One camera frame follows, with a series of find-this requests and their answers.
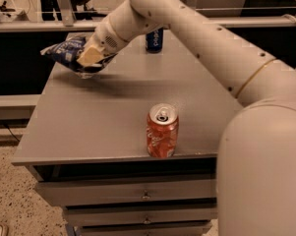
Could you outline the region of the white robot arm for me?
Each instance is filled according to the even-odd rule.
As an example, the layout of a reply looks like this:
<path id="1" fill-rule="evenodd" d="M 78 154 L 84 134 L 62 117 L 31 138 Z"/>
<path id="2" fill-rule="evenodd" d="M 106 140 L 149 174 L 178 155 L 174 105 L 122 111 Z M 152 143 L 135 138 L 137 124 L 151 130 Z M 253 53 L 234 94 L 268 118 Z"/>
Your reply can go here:
<path id="1" fill-rule="evenodd" d="M 97 63 L 166 25 L 243 106 L 217 156 L 219 236 L 296 236 L 296 70 L 180 0 L 126 0 L 78 61 Z"/>

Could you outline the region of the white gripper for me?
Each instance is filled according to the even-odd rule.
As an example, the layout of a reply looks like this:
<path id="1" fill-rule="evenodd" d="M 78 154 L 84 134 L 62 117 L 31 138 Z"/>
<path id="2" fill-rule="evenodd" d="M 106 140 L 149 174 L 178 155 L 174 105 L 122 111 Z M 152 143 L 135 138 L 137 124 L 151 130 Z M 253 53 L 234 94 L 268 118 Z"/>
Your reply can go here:
<path id="1" fill-rule="evenodd" d="M 104 56 L 123 49 L 130 42 L 126 35 L 127 28 L 125 16 L 108 15 L 95 28 L 77 62 L 83 67 L 89 67 L 101 61 Z"/>

